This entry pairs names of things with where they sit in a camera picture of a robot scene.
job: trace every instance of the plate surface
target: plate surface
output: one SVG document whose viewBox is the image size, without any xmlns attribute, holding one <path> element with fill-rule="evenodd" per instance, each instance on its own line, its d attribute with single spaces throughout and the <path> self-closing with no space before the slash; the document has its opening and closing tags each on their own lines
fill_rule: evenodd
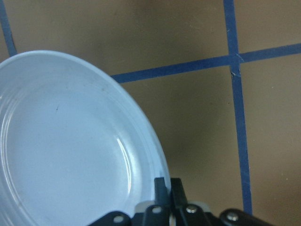
<svg viewBox="0 0 301 226">
<path fill-rule="evenodd" d="M 0 64 L 0 225 L 84 226 L 170 178 L 135 101 L 91 64 L 32 51 Z"/>
</svg>

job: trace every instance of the tan surface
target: tan surface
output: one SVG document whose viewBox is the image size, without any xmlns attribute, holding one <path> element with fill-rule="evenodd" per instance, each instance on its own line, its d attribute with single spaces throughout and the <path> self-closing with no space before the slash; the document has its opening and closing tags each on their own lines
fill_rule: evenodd
<svg viewBox="0 0 301 226">
<path fill-rule="evenodd" d="M 300 43 L 299 0 L 235 0 L 241 53 Z"/>
<path fill-rule="evenodd" d="M 123 87 L 149 117 L 172 177 L 214 214 L 242 208 L 228 67 L 130 82 Z"/>
<path fill-rule="evenodd" d="M 301 225 L 300 62 L 241 66 L 254 214 L 276 225 Z"/>
<path fill-rule="evenodd" d="M 108 74 L 228 53 L 221 0 L 5 3 L 18 52 L 67 52 Z"/>
<path fill-rule="evenodd" d="M 5 0 L 18 52 L 51 49 L 108 74 L 226 55 L 222 0 Z M 241 52 L 300 43 L 297 0 L 235 1 Z M 8 57 L 0 33 L 0 61 Z M 255 215 L 300 225 L 301 56 L 243 64 Z M 123 85 L 153 124 L 187 197 L 242 208 L 228 67 Z"/>
</svg>

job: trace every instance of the screw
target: screw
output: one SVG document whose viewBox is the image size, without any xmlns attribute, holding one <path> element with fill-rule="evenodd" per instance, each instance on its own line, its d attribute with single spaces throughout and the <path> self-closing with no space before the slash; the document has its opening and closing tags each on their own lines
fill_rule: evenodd
<svg viewBox="0 0 301 226">
<path fill-rule="evenodd" d="M 114 217 L 113 222 L 114 223 L 121 223 L 124 220 L 124 217 L 122 215 L 118 215 Z"/>
<path fill-rule="evenodd" d="M 160 206 L 154 206 L 151 211 L 153 213 L 160 213 L 162 211 L 162 208 Z"/>
<path fill-rule="evenodd" d="M 197 210 L 198 210 L 198 207 L 196 205 L 189 205 L 186 208 L 186 211 L 188 213 L 195 213 L 195 212 L 197 212 Z"/>
<path fill-rule="evenodd" d="M 238 221 L 238 215 L 234 212 L 230 212 L 227 214 L 227 219 L 231 221 Z"/>
</svg>

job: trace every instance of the black plastic part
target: black plastic part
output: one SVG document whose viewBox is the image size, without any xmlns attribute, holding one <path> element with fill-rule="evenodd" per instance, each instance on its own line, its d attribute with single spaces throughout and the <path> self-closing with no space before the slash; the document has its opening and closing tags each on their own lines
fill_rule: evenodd
<svg viewBox="0 0 301 226">
<path fill-rule="evenodd" d="M 176 226 L 212 226 L 199 206 L 188 204 L 181 179 L 171 178 L 171 188 L 171 204 Z"/>
<path fill-rule="evenodd" d="M 228 214 L 236 214 L 236 220 L 230 220 L 227 218 Z M 220 215 L 221 221 L 227 226 L 273 226 L 267 222 L 264 222 L 256 217 L 253 217 L 241 210 L 228 209 Z"/>
<path fill-rule="evenodd" d="M 115 217 L 122 218 L 123 220 L 121 222 L 114 222 Z M 89 226 L 131 226 L 131 218 L 123 212 L 114 211 L 104 215 Z"/>
<path fill-rule="evenodd" d="M 155 204 L 170 205 L 169 195 L 164 178 L 155 178 Z"/>
<path fill-rule="evenodd" d="M 169 225 L 169 208 L 167 206 L 149 206 L 143 218 L 143 226 L 167 226 Z"/>
<path fill-rule="evenodd" d="M 155 205 L 143 213 L 136 213 L 132 219 L 123 212 L 114 211 L 89 226 L 168 226 L 171 213 L 175 216 L 176 226 L 272 226 L 236 209 L 224 211 L 220 218 L 205 213 L 199 206 L 187 202 L 179 178 L 171 178 L 170 196 L 164 178 L 156 178 Z"/>
</svg>

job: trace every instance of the blue tape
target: blue tape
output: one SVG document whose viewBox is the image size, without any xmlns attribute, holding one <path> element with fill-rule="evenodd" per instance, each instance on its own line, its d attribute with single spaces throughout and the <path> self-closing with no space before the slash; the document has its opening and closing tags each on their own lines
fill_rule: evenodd
<svg viewBox="0 0 301 226">
<path fill-rule="evenodd" d="M 156 77 L 161 77 L 161 76 L 166 76 L 171 74 L 197 71 L 206 68 L 225 66 L 225 65 L 229 65 L 230 62 L 231 59 L 229 56 L 219 56 L 219 57 L 214 57 L 214 58 L 209 58 L 204 60 L 191 61 L 182 64 L 157 67 L 157 68 L 152 68 L 152 69 L 147 69 L 147 70 L 142 70 L 137 72 L 116 74 L 113 75 L 112 78 L 119 83 L 124 83 L 124 82 L 137 81 L 142 79 L 156 78 Z"/>
<path fill-rule="evenodd" d="M 264 50 L 258 50 L 253 52 L 241 53 L 241 63 L 256 61 L 256 60 L 264 60 L 275 57 L 284 57 L 293 54 L 301 53 L 301 43 L 281 46 L 276 48 L 268 48 Z"/>
<path fill-rule="evenodd" d="M 8 22 L 8 16 L 6 14 L 5 6 L 3 0 L 0 0 L 0 22 L 4 34 L 4 39 L 6 46 L 8 48 L 8 54 L 10 57 L 17 54 L 15 44 L 13 41 L 13 36 Z"/>
<path fill-rule="evenodd" d="M 224 11 L 227 29 L 228 49 L 229 55 L 233 56 L 233 60 L 230 63 L 230 71 L 232 77 L 232 90 L 233 101 L 235 110 L 235 122 L 238 140 L 238 155 L 239 155 L 239 167 L 240 178 L 243 194 L 243 206 L 244 211 L 252 214 L 252 195 L 250 184 L 250 170 L 249 159 L 246 139 L 246 121 L 244 111 L 243 91 L 240 75 L 240 61 L 243 58 L 239 55 L 238 51 L 238 38 L 236 30 L 235 9 L 233 0 L 224 0 Z"/>
</svg>

